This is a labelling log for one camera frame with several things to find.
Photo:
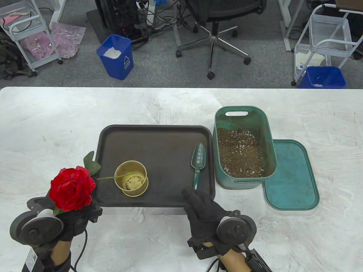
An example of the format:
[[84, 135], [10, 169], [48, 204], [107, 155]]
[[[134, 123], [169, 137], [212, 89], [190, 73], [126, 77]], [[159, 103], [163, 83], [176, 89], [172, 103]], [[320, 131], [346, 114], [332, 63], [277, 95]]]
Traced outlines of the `person's right hand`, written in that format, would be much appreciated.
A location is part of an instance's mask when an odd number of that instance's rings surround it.
[[196, 249], [206, 250], [212, 247], [215, 253], [222, 256], [229, 250], [242, 252], [237, 246], [228, 245], [217, 236], [219, 223], [225, 216], [232, 215], [233, 211], [224, 210], [210, 195], [189, 186], [184, 187], [181, 194], [187, 202], [184, 210], [189, 220], [191, 236], [197, 241], [194, 246]]

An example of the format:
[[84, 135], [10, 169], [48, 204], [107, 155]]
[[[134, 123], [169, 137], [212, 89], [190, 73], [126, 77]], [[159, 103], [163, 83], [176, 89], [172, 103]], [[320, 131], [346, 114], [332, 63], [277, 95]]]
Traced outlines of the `person's left hand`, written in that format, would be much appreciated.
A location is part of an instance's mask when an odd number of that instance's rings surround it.
[[63, 212], [56, 215], [63, 223], [61, 233], [56, 237], [57, 241], [71, 241], [74, 237], [82, 234], [88, 222], [96, 223], [103, 209], [96, 205], [94, 201], [84, 208]]

